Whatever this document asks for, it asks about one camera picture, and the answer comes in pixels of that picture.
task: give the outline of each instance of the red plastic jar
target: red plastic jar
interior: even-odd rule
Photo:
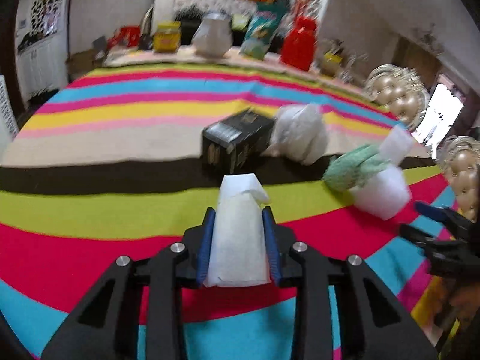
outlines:
[[[300,16],[295,27],[286,36],[280,61],[303,71],[309,71],[315,56],[317,23]]]

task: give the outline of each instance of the black stripe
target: black stripe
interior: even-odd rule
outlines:
[[[332,156],[312,166],[283,158],[262,157],[242,173],[255,173],[263,185],[320,180]],[[402,169],[430,167],[429,159],[406,158]],[[202,166],[198,158],[176,161],[126,161],[85,166],[47,168],[0,167],[0,190],[42,195],[98,193],[168,193],[189,188],[217,188],[223,176]]]

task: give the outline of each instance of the chandelier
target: chandelier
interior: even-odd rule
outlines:
[[[415,38],[415,42],[417,42],[417,44],[423,49],[433,54],[434,56],[441,56],[445,50],[443,49],[443,46],[438,42],[437,38],[435,38],[434,29],[434,23],[430,25],[430,29],[428,31],[414,28],[413,36]]]

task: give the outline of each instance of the green cloth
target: green cloth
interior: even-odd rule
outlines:
[[[330,189],[344,192],[355,186],[363,187],[388,164],[389,161],[378,154],[378,146],[364,145],[332,161],[323,181]]]

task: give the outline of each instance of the white pitcher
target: white pitcher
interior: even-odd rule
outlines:
[[[202,56],[223,57],[233,44],[229,17],[222,13],[206,15],[192,39],[192,44]]]

